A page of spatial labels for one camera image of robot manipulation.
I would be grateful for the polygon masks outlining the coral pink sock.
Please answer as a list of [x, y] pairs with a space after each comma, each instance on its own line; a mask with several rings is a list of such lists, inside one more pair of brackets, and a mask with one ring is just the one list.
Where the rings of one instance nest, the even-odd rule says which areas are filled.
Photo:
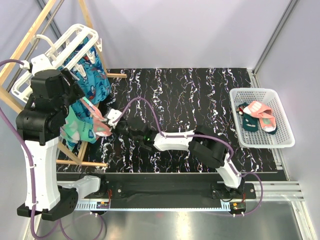
[[258, 101], [253, 101], [243, 111], [245, 114], [248, 114], [253, 118], [271, 119], [273, 117], [272, 109]]
[[106, 125], [106, 122], [108, 120], [102, 116], [100, 110], [95, 105], [93, 105], [86, 97], [82, 97], [80, 101], [92, 115], [94, 133], [100, 137], [110, 136], [112, 134], [111, 129]]

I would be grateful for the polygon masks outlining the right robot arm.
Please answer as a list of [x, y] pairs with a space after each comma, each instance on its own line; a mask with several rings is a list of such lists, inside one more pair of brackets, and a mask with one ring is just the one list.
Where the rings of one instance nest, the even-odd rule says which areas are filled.
[[205, 166], [216, 169], [224, 184], [215, 190], [221, 199], [236, 199], [244, 194], [245, 180], [232, 162], [234, 150], [208, 127], [200, 125], [187, 132], [163, 132], [150, 129], [141, 120], [109, 120], [108, 124], [147, 152], [186, 151]]

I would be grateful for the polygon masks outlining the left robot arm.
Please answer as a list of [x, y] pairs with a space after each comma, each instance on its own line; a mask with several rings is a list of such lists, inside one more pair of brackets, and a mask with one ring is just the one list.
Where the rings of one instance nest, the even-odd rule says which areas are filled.
[[108, 186], [106, 178], [96, 173], [63, 186], [57, 183], [60, 128], [66, 123], [70, 105], [85, 95], [72, 73], [67, 68], [40, 70], [30, 86], [32, 94], [15, 120], [27, 171], [26, 200], [17, 214], [41, 215], [43, 220], [54, 222], [71, 214], [78, 201], [89, 195], [103, 198]]

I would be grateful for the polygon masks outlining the mint green sock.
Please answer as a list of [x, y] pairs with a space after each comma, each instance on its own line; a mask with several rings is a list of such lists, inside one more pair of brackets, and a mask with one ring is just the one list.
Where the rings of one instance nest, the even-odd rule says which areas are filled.
[[66, 140], [70, 151], [73, 151], [80, 141], [94, 144], [98, 139], [94, 132], [93, 118], [79, 119], [71, 106], [65, 124], [60, 128], [60, 136]]

